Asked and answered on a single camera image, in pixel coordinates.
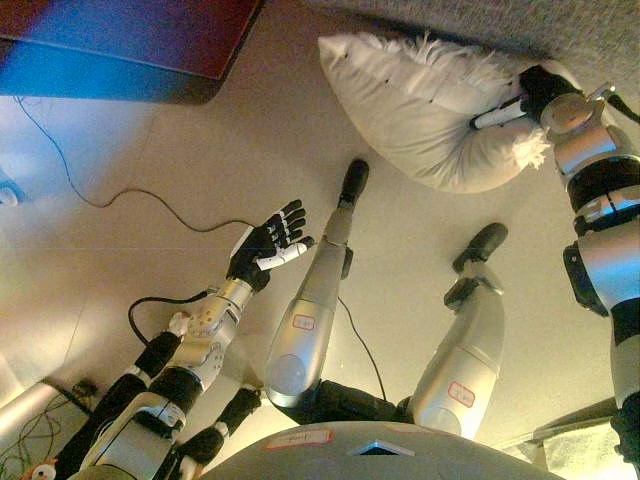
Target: black cable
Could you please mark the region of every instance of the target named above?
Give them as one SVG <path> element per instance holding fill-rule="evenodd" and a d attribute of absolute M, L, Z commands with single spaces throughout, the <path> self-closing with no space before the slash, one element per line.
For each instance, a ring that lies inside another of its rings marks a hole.
<path fill-rule="evenodd" d="M 369 347 L 367 347 L 367 344 L 365 343 L 365 341 L 362 339 L 362 337 L 358 333 L 358 330 L 356 329 L 356 326 L 353 323 L 353 317 L 351 316 L 351 312 L 349 311 L 349 307 L 347 307 L 347 304 L 344 303 L 340 297 L 338 297 L 338 300 L 340 301 L 340 303 L 342 304 L 344 309 L 347 311 L 347 315 L 349 316 L 349 321 L 351 322 L 351 328 L 353 328 L 353 333 L 356 334 L 356 337 L 358 337 L 358 340 L 360 340 L 360 343 L 362 343 L 362 346 L 366 350 L 367 355 L 369 355 L 369 359 L 371 360 L 371 363 L 373 364 L 373 369 L 376 371 L 376 377 L 378 377 L 378 383 L 380 383 L 380 391 L 382 391 L 382 398 L 386 401 L 387 400 L 387 394 L 384 391 L 384 385 L 382 384 L 382 378 L 380 377 L 380 371 L 378 370 L 378 365 L 376 364 L 376 361 L 373 359 L 373 355 L 371 355 L 371 352 L 369 351 Z"/>
<path fill-rule="evenodd" d="M 213 232 L 219 228 L 225 227 L 227 225 L 231 225 L 233 223 L 240 223 L 243 225 L 246 225 L 248 227 L 251 226 L 251 223 L 247 222 L 246 220 L 242 220 L 240 218 L 234 218 L 231 220 L 226 220 L 224 222 L 218 223 L 216 225 L 213 225 L 211 227 L 206 227 L 206 228 L 197 228 L 194 227 L 192 225 L 189 225 L 179 214 L 178 212 L 176 212 L 173 207 L 171 207 L 171 205 L 169 205 L 166 200 L 164 198 L 162 198 L 161 196 L 149 191 L 149 190 L 145 190 L 144 188 L 125 188 L 121 191 L 119 191 L 118 193 L 116 193 L 111 200 L 105 202 L 105 203 L 95 203 L 91 200 L 89 200 L 87 197 L 85 197 L 80 190 L 78 190 L 78 188 L 76 187 L 75 183 L 73 182 L 72 178 L 71 178 L 71 173 L 69 171 L 69 164 L 67 163 L 67 159 L 64 155 L 64 153 L 62 152 L 62 148 L 60 148 L 60 145 L 58 145 L 58 142 L 56 142 L 56 140 L 49 134 L 49 132 L 47 132 L 42 125 L 40 125 L 37 120 L 35 118 L 33 118 L 33 116 L 27 111 L 27 109 L 24 107 L 23 99 L 21 97 L 13 97 L 14 101 L 20 106 L 20 109 L 24 112 L 24 114 L 27 116 L 27 118 L 29 118 L 29 120 L 31 120 L 31 122 L 38 128 L 38 130 L 40 130 L 40 132 L 42 132 L 42 134 L 47 137 L 47 139 L 49 139 L 49 141 L 51 142 L 51 144 L 53 145 L 53 147 L 56 149 L 56 151 L 58 152 L 58 156 L 60 157 L 60 160 L 62 160 L 62 163 L 64 165 L 64 170 L 65 173 L 67 175 L 67 181 L 69 182 L 69 185 L 71 186 L 71 189 L 75 192 L 75 194 L 87 205 L 90 205 L 92 207 L 95 208 L 107 208 L 110 207 L 111 205 L 113 205 L 113 203 L 120 198 L 122 195 L 127 194 L 127 193 L 143 193 L 145 195 L 149 195 L 150 197 L 155 198 L 157 201 L 159 201 L 162 205 L 164 205 L 164 207 L 169 210 L 174 217 L 176 217 L 176 219 L 185 227 L 187 227 L 189 230 L 192 230 L 194 232 L 197 233 L 209 233 L 209 232 Z"/>
<path fill-rule="evenodd" d="M 61 396 L 62 395 L 60 393 L 55 395 L 53 398 L 51 398 L 51 400 L 49 400 L 47 405 L 44 407 L 44 409 L 40 413 L 38 413 L 37 415 L 34 415 L 29 420 L 27 420 L 23 424 L 22 428 L 20 429 L 20 433 L 18 434 L 18 439 L 15 442 L 13 442 L 11 445 L 9 445 L 7 448 L 5 448 L 2 452 L 0 452 L 0 459 L 1 459 L 0 460 L 0 478 L 8 478 L 7 472 L 6 472 L 6 466 L 7 466 L 7 462 L 10 460 L 16 460 L 20 462 L 20 468 L 22 472 L 24 472 L 28 467 L 31 466 L 31 463 L 32 463 L 31 454 L 29 452 L 29 447 L 26 443 L 27 440 L 37 440 L 37 439 L 43 439 L 43 438 L 49 439 L 49 451 L 46 457 L 48 457 L 51 454 L 51 449 L 53 448 L 53 439 L 56 435 L 58 435 L 61 432 L 62 429 L 61 429 L 60 423 L 56 419 L 49 417 L 49 414 L 54 410 L 57 410 L 58 408 L 61 408 L 69 403 L 68 399 L 63 399 L 61 402 L 54 404 L 54 402 L 58 400 Z M 40 421 L 43 418 L 47 421 L 47 425 L 49 426 L 49 433 L 45 435 L 33 435 L 32 434 L 33 431 L 38 427 L 38 425 L 40 424 Z M 18 448 L 17 455 L 8 455 L 2 458 L 4 455 L 8 454 L 9 451 L 11 451 L 11 449 L 15 447 Z"/>
<path fill-rule="evenodd" d="M 49 385 L 51 388 L 55 388 L 58 391 L 58 393 L 60 393 L 61 395 L 64 395 L 64 397 L 67 400 L 69 400 L 71 403 L 73 403 L 76 407 L 78 407 L 87 415 L 91 416 L 91 413 L 92 413 L 91 409 L 87 408 L 87 406 L 82 403 L 83 399 L 87 399 L 87 398 L 91 399 L 91 396 L 92 396 L 91 393 L 86 393 L 82 395 L 74 392 L 69 392 L 65 388 L 63 388 L 61 385 L 59 385 L 58 382 L 53 381 L 50 377 L 45 377 L 42 380 L 40 380 L 40 382 L 44 383 L 45 385 Z"/>
<path fill-rule="evenodd" d="M 93 432 L 93 438 L 91 439 L 91 445 L 92 446 L 93 446 L 94 443 L 96 443 L 98 441 L 98 439 L 102 436 L 102 434 L 105 432 L 105 430 L 113 424 L 114 420 L 115 420 L 115 418 L 106 418 L 100 424 L 100 426 L 96 429 L 96 431 Z"/>
<path fill-rule="evenodd" d="M 136 337 L 138 337 L 140 339 L 140 341 L 142 343 L 144 343 L 145 346 L 149 346 L 149 340 L 147 340 L 147 338 L 142 334 L 142 332 L 138 329 L 138 327 L 136 326 L 136 321 L 133 318 L 133 310 L 140 305 L 141 303 L 145 303 L 145 302 L 162 302 L 162 303 L 172 303 L 175 305 L 183 305 L 185 303 L 193 303 L 193 302 L 197 302 L 198 300 L 203 299 L 204 297 L 206 297 L 209 293 L 206 290 L 203 290 L 200 293 L 197 293 L 196 295 L 194 295 L 193 297 L 189 297 L 189 298 L 185 298 L 183 300 L 176 300 L 174 298 L 164 298 L 164 297 L 142 297 L 139 298 L 138 300 L 136 300 L 135 302 L 133 302 L 131 304 L 131 306 L 129 307 L 129 325 L 131 325 L 131 329 L 133 330 L 133 333 L 136 334 Z"/>
<path fill-rule="evenodd" d="M 631 110 L 626 103 L 624 103 L 624 101 L 622 100 L 622 98 L 620 98 L 620 95 L 617 94 L 613 94 L 611 95 L 608 99 L 607 102 L 609 102 L 609 104 L 615 108 L 616 110 L 618 110 L 621 114 L 623 114 L 625 117 L 629 118 L 630 120 L 636 122 L 636 123 L 640 123 L 640 115 L 638 115 L 637 113 L 635 113 L 633 110 Z"/>

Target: tiled floor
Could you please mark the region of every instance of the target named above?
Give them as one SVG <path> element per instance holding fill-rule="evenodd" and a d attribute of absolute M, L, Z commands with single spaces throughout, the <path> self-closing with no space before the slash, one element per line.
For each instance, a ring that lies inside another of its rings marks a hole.
<path fill-rule="evenodd" d="M 261 221 L 300 197 L 317 238 L 350 160 L 366 158 L 370 182 L 341 292 L 394 402 L 412 393 L 451 323 L 442 305 L 455 279 L 451 260 L 482 226 L 502 221 L 511 233 L 491 265 L 506 290 L 505 358 L 478 440 L 504 440 L 611 396 L 608 323 L 575 304 L 562 265 L 574 233 L 553 165 L 475 196 L 409 181 L 360 138 L 317 61 L 319 35 L 361 27 L 361 20 L 314 12 L 296 0 L 269 1 L 223 90 L 205 106 L 26 104 L 60 142 L 76 183 L 93 200 L 144 187 L 197 226 L 231 217 Z M 55 372 L 67 382 L 88 376 L 105 388 L 140 351 L 127 325 L 129 304 L 146 295 L 190 296 L 220 282 L 243 227 L 193 233 L 138 194 L 105 210 L 86 206 L 69 189 L 51 145 L 6 97 L 0 132 L 0 175 L 27 197 L 19 208 L 0 210 L 0 353 L 25 387 Z M 242 372 L 262 374 L 270 338 L 310 260 L 275 272 L 252 302 L 226 375 L 193 412 L 188 432 L 215 418 Z M 173 311 L 140 309 L 141 328 L 150 335 Z M 378 393 L 342 310 L 324 377 Z M 221 458 L 288 425 L 264 407 Z"/>

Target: silver robot leg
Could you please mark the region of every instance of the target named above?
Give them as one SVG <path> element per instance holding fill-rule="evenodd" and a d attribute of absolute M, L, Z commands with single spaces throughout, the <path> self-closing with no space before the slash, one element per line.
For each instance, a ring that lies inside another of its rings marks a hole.
<path fill-rule="evenodd" d="M 502 288 L 484 264 L 506 237 L 500 224 L 483 229 L 456 262 L 460 277 L 445 295 L 456 319 L 409 400 L 414 423 L 472 439 L 487 410 L 502 363 Z"/>
<path fill-rule="evenodd" d="M 338 208 L 333 212 L 298 293 L 289 304 L 267 359 L 265 390 L 279 407 L 295 407 L 320 381 L 340 280 L 351 261 L 347 247 L 356 201 L 369 167 L 354 160 L 344 179 Z"/>

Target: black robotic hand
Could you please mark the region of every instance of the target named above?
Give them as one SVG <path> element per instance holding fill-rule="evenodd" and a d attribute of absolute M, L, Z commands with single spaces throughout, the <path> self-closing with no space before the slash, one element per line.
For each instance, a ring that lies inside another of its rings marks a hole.
<path fill-rule="evenodd" d="M 284 265 L 311 248 L 311 237 L 302 236 L 306 212 L 300 200 L 294 200 L 274 213 L 259 227 L 249 227 L 233 251 L 227 278 L 244 280 L 255 292 L 269 283 L 269 270 Z"/>

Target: sticker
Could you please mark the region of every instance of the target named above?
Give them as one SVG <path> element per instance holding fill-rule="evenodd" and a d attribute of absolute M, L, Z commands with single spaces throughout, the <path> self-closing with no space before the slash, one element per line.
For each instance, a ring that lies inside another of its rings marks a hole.
<path fill-rule="evenodd" d="M 324 445 L 333 440 L 332 430 L 309 430 L 306 432 L 289 433 L 269 440 L 265 450 L 280 450 L 282 448 Z"/>
<path fill-rule="evenodd" d="M 476 401 L 475 393 L 464 385 L 460 385 L 458 382 L 452 382 L 451 385 L 449 385 L 449 396 L 467 408 L 473 407 L 473 402 Z"/>
<path fill-rule="evenodd" d="M 316 320 L 313 317 L 296 315 L 295 317 L 293 317 L 293 326 L 295 328 L 301 328 L 302 330 L 313 330 L 313 328 L 316 326 Z"/>
<path fill-rule="evenodd" d="M 397 433 L 428 433 L 423 427 L 411 423 L 385 423 L 384 426 Z"/>

